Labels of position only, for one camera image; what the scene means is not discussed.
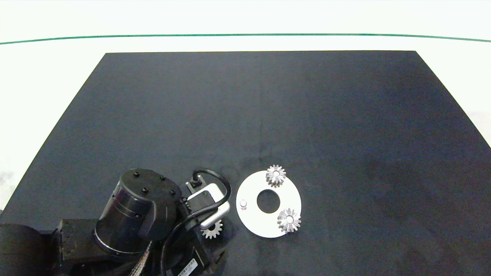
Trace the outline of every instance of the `black cable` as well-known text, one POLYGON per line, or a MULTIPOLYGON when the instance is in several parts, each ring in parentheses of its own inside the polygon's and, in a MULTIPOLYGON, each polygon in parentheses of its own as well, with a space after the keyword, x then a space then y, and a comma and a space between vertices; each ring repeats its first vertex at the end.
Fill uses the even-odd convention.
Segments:
POLYGON ((178 224, 176 224, 176 226, 174 226, 174 228, 172 229, 170 234, 167 236, 167 239, 165 240, 164 245, 162 246, 162 254, 160 257, 160 271, 161 271, 163 276, 167 276, 167 271, 165 269, 165 257, 166 257, 166 251, 168 248, 167 245, 168 245, 169 241, 172 239, 172 237, 175 235, 177 230, 179 228, 181 228, 183 225, 185 225, 186 223, 190 222, 191 220, 193 220, 193 219, 195 219, 195 218, 197 218, 203 214, 207 214, 207 213, 210 213, 212 211, 216 211, 218 209, 218 207, 221 206, 222 204, 224 204, 229 199, 230 195, 232 194, 232 188, 230 187, 230 182, 228 182, 228 180, 223 175, 217 173, 216 171, 207 169, 207 168, 195 169, 192 172, 192 181, 195 181, 195 182, 199 181, 199 179, 198 179, 199 173, 206 173, 206 174, 209 174, 209 175, 215 177, 216 179, 220 180, 222 182, 222 184, 225 186, 225 189, 227 190, 227 192, 225 193, 225 196, 222 199, 220 199, 219 201, 213 203, 210 206, 204 207, 202 209, 199 209, 196 212, 189 214, 182 221, 180 221, 178 224))

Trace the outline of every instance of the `white disc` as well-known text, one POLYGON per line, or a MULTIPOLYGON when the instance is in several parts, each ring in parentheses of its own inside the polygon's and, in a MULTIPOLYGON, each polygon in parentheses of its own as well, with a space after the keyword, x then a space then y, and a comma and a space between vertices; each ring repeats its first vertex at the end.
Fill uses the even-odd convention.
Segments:
POLYGON ((237 191, 237 213, 242 223, 252 233, 265 238, 276 238, 286 234, 279 228, 279 213, 290 208, 300 214, 302 203, 297 187, 288 177, 283 184, 274 188, 268 185, 266 172, 265 170, 255 172, 242 182, 237 191), (257 196, 264 190, 272 190, 279 197, 279 208, 271 214, 261 211, 257 206, 257 196))

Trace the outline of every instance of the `bevel gear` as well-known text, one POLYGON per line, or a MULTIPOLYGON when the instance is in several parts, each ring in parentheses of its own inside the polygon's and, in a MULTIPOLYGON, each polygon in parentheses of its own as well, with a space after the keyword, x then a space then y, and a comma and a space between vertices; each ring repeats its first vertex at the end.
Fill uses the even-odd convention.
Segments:
POLYGON ((278 224, 282 232, 293 232, 297 231, 300 227, 300 214, 295 213, 294 210, 283 210, 279 213, 278 224))
POLYGON ((221 224, 221 220, 219 220, 215 223, 215 228, 213 228, 213 230, 205 229, 205 230, 201 230, 201 232, 203 233, 203 236, 205 236, 206 239, 214 239, 220 234, 222 226, 223 224, 221 224))
POLYGON ((286 179, 286 172, 279 165, 273 165, 266 172, 266 181, 271 187, 279 187, 286 179))

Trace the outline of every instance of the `black mat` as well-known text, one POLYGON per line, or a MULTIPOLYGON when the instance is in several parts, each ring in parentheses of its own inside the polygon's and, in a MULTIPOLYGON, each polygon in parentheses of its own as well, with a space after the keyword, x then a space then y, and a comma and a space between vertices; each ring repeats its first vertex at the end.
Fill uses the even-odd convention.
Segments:
POLYGON ((132 167, 236 192, 277 163, 301 228, 255 236, 233 193, 223 275, 491 275, 491 149, 416 52, 107 54, 1 222, 98 218, 132 167))

